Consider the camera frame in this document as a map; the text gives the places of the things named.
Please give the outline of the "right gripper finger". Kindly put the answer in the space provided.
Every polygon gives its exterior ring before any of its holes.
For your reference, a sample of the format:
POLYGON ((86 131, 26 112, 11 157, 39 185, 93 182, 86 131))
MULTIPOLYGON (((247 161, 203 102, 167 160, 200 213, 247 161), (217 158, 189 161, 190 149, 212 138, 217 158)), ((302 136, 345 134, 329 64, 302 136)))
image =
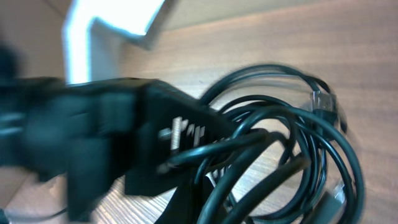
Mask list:
POLYGON ((68 218, 87 222, 121 176, 125 193, 141 196, 162 194, 188 178, 187 170, 157 171, 171 155, 170 140, 160 134, 178 117, 204 128, 204 140, 227 138, 235 129, 160 80, 13 80, 1 85, 1 164, 25 167, 42 181, 65 174, 68 218))

